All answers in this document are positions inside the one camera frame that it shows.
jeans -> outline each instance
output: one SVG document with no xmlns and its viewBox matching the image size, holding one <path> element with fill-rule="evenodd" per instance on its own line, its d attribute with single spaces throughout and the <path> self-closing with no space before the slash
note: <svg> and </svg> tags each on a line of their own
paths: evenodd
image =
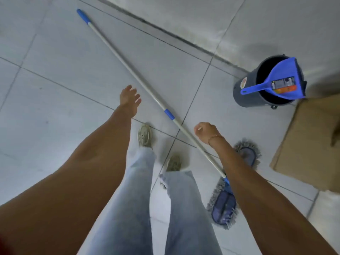
<svg viewBox="0 0 340 255">
<path fill-rule="evenodd" d="M 151 148 L 139 149 L 86 254 L 153 254 L 149 202 L 155 159 Z M 171 198 L 165 255 L 222 255 L 192 172 L 166 172 L 160 177 Z"/>
</svg>

shoe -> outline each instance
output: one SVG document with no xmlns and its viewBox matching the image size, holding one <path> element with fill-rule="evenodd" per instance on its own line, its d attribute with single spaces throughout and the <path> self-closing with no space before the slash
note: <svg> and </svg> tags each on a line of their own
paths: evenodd
<svg viewBox="0 0 340 255">
<path fill-rule="evenodd" d="M 181 161 L 180 156 L 172 155 L 172 157 L 168 161 L 167 172 L 180 171 L 181 166 L 182 166 L 182 161 Z M 167 189 L 167 187 L 165 186 L 165 183 L 162 180 L 159 182 L 159 184 L 163 187 L 163 189 L 165 190 Z"/>
<path fill-rule="evenodd" d="M 140 147 L 151 147 L 151 128 L 147 124 L 143 124 L 138 131 L 138 143 Z"/>
</svg>

mop pole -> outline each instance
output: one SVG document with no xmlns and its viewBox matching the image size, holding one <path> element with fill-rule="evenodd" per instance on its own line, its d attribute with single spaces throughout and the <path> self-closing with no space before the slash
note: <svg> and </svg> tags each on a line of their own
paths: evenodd
<svg viewBox="0 0 340 255">
<path fill-rule="evenodd" d="M 142 85 L 142 87 L 152 96 L 152 98 L 159 104 L 159 106 L 163 109 L 163 111 L 167 114 L 167 116 L 178 126 L 178 128 L 195 144 L 198 150 L 213 164 L 213 166 L 217 169 L 220 175 L 223 178 L 226 178 L 225 174 L 222 172 L 220 166 L 203 150 L 203 146 L 198 142 L 196 138 L 192 136 L 192 134 L 183 126 L 181 123 L 172 115 L 172 113 L 167 109 L 167 107 L 163 104 L 161 100 L 153 93 L 153 90 L 150 88 L 148 83 L 146 83 L 142 78 L 136 73 L 136 70 L 133 69 L 132 65 L 113 47 L 111 43 L 99 32 L 99 30 L 92 24 L 87 15 L 80 9 L 77 10 L 79 16 L 86 22 L 86 24 L 97 34 L 98 37 L 107 45 L 107 47 L 112 51 L 112 53 L 120 60 L 120 62 L 129 70 L 129 72 L 135 77 L 135 79 Z"/>
</svg>

white sticker on bucket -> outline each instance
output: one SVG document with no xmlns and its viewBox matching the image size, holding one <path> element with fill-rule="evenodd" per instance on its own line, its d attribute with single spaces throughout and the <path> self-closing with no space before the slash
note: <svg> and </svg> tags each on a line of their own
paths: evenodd
<svg viewBox="0 0 340 255">
<path fill-rule="evenodd" d="M 247 83 L 247 77 L 245 77 L 242 81 L 241 81 L 241 89 L 243 89 L 245 87 L 245 84 Z"/>
</svg>

forearm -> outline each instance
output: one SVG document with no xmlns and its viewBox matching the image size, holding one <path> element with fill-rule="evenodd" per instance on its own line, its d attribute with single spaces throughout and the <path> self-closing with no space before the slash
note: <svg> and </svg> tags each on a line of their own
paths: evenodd
<svg viewBox="0 0 340 255">
<path fill-rule="evenodd" d="M 55 173 L 0 207 L 0 236 L 19 254 L 76 254 L 125 171 L 131 116 L 118 107 Z"/>
<path fill-rule="evenodd" d="M 262 254 L 336 254 L 277 189 L 223 139 L 210 142 Z"/>
</svg>

